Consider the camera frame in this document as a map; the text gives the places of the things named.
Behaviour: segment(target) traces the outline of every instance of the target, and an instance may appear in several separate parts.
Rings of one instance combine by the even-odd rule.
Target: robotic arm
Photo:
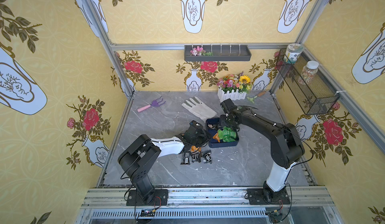
[[[292,124],[274,123],[246,106],[237,107],[227,99],[221,103],[225,115],[221,116],[224,125],[238,128],[247,125],[260,132],[271,141],[273,168],[263,184],[263,199],[267,203],[277,202],[285,191],[286,178],[291,168],[305,153],[298,133]],[[148,171],[156,159],[169,154],[180,154],[205,144],[211,136],[196,121],[190,122],[184,133],[168,139],[151,139],[147,135],[139,136],[118,158],[124,172],[130,178],[142,201],[150,204],[155,189],[148,178]]]

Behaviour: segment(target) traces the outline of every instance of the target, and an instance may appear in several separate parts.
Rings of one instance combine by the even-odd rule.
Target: dark blue box
[[[218,130],[213,130],[213,129],[210,129],[208,127],[208,124],[212,124],[212,125],[217,125],[219,126],[219,118],[212,118],[212,119],[207,119],[206,120],[206,129],[207,131],[212,135],[216,135],[216,133],[218,132]],[[220,148],[220,147],[229,147],[229,146],[236,146],[239,142],[239,137],[238,137],[238,133],[236,133],[236,138],[235,138],[235,141],[233,142],[223,142],[223,140],[221,140],[221,142],[218,142],[216,139],[213,139],[211,138],[210,141],[209,141],[209,147],[210,148]]]

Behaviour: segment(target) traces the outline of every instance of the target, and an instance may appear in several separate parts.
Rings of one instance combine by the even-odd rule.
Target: jar lid
[[[316,68],[318,68],[318,65],[320,65],[320,64],[317,61],[309,61],[306,64],[306,67],[310,68],[310,69],[316,69]]]
[[[302,53],[303,46],[299,43],[291,43],[288,45],[288,50],[292,53]]]

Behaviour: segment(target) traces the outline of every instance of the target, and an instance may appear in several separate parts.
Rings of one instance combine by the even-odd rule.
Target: white gardening glove
[[[182,106],[203,121],[206,121],[208,118],[212,118],[217,114],[198,97],[186,100]]]

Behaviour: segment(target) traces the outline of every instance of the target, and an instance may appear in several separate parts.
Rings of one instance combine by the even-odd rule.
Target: glass jar
[[[309,61],[302,69],[301,76],[298,77],[298,83],[304,85],[305,83],[308,85],[314,79],[316,73],[318,72],[317,61]]]

